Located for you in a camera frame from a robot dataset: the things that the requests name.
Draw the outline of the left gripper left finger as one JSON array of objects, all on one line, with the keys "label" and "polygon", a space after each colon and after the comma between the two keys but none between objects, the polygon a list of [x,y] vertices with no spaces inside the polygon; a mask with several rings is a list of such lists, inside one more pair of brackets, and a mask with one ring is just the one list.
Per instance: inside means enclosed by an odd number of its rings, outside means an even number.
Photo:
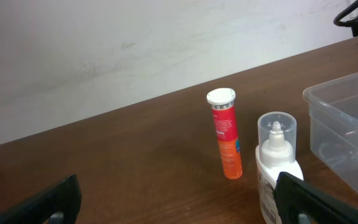
[{"label": "left gripper left finger", "polygon": [[77,175],[70,175],[0,213],[4,223],[75,223],[81,208]]}]

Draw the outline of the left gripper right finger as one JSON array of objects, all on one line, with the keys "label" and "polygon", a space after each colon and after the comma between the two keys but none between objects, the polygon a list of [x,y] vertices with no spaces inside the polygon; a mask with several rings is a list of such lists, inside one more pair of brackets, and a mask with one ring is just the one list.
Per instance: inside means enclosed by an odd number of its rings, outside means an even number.
[{"label": "left gripper right finger", "polygon": [[288,172],[279,173],[273,197],[282,223],[304,214],[317,223],[358,224],[358,210]]}]

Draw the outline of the white bottle clear cap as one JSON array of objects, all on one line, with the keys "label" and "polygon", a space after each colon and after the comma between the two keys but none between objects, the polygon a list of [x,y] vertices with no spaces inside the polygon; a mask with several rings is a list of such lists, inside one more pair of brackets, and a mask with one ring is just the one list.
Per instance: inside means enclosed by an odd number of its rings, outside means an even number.
[{"label": "white bottle clear cap", "polygon": [[296,161],[296,119],[281,111],[263,114],[257,122],[259,145],[255,148],[259,202],[267,224],[282,221],[273,197],[278,175],[288,172],[303,179],[303,172]]}]

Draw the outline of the orange tablet tube white cap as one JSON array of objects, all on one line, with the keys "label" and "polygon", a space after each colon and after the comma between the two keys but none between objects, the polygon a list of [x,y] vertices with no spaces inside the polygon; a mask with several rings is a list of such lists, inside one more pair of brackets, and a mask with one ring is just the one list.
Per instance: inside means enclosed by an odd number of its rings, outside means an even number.
[{"label": "orange tablet tube white cap", "polygon": [[232,88],[217,88],[206,95],[207,102],[212,109],[223,172],[228,179],[238,179],[242,176],[239,135],[234,107],[235,98],[236,93]]}]

